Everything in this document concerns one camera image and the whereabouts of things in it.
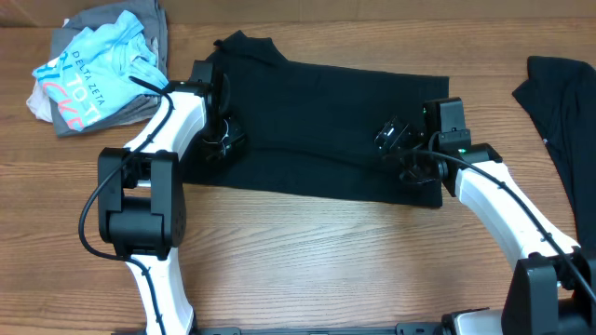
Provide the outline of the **black t-shirt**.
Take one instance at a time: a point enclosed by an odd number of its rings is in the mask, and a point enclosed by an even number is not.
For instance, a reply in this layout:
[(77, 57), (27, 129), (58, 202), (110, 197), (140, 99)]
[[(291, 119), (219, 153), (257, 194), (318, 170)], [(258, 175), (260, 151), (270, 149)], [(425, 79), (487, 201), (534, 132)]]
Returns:
[(229, 111), (246, 140), (222, 165), (183, 158), (183, 180), (343, 200), (438, 208), (440, 184), (412, 186), (374, 140), (392, 118), (418, 127), (445, 76), (392, 74), (287, 60), (268, 38), (233, 33), (209, 60), (227, 76)]

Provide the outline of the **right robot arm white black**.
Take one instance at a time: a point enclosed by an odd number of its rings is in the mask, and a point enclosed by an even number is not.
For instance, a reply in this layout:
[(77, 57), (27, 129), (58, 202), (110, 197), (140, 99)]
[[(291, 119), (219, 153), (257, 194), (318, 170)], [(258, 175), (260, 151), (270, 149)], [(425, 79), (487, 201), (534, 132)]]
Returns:
[(511, 177), (487, 143), (468, 129), (417, 130), (398, 118), (376, 135), (382, 157), (416, 185), (440, 181), (481, 221), (513, 270), (499, 310), (444, 315), (438, 334), (592, 334), (595, 255), (555, 227)]

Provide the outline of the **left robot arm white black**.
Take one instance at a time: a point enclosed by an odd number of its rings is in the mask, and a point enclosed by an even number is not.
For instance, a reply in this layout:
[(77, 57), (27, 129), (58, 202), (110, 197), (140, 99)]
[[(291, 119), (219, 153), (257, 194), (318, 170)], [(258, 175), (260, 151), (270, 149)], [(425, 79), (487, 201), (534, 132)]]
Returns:
[(186, 227), (183, 183), (228, 169), (245, 135), (228, 110), (228, 82), (173, 81), (145, 128), (123, 148), (98, 159), (99, 229), (133, 273), (146, 334), (195, 334), (179, 246)]

